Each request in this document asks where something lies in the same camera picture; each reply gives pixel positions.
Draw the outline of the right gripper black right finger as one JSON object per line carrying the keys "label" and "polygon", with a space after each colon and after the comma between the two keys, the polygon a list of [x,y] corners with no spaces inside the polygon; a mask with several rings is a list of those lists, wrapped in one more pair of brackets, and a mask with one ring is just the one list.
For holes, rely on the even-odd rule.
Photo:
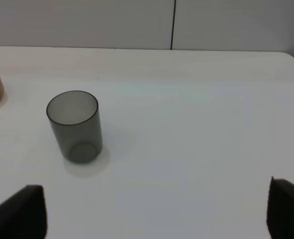
{"label": "right gripper black right finger", "polygon": [[294,239],[294,184],[272,178],[266,223],[272,239]]}

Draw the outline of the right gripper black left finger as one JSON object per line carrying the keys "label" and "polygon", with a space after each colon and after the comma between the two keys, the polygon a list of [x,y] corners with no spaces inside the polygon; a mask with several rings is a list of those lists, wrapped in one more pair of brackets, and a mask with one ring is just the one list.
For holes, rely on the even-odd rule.
{"label": "right gripper black left finger", "polygon": [[41,185],[27,185],[0,204],[0,239],[44,239],[47,209]]}

